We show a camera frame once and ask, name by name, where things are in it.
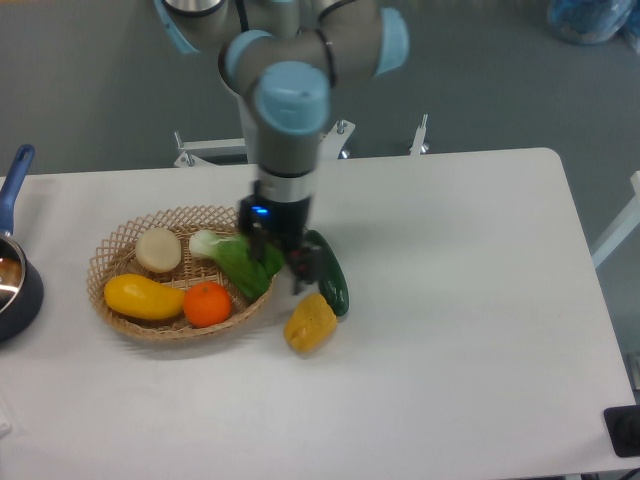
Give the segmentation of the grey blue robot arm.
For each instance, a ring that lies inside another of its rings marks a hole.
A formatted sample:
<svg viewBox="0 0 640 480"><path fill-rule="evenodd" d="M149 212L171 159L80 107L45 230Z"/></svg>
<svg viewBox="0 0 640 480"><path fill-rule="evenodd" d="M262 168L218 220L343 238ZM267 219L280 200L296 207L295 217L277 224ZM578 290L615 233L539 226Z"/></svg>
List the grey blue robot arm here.
<svg viewBox="0 0 640 480"><path fill-rule="evenodd" d="M375 1L316 1L305 29L296 1L158 1L183 53L218 51L223 84L244 113L256 178L239 207L251 253L278 246L301 288L324 273L323 250L305 239L330 95L340 85L400 68L410 51L401 13Z"/></svg>

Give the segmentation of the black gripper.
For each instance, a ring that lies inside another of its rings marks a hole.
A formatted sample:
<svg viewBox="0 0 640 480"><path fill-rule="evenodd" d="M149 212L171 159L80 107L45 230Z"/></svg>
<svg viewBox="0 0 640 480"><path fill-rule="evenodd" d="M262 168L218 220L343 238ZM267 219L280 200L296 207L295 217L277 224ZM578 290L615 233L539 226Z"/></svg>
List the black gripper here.
<svg viewBox="0 0 640 480"><path fill-rule="evenodd" d="M310 206L310 197L296 202L267 198L260 180L253 182L251 194L239 204L238 229L248 240L252 260L263 261L268 242L281 250L293 250L289 253L289 268L294 277L294 295L324 275L322 248L303 244Z"/></svg>

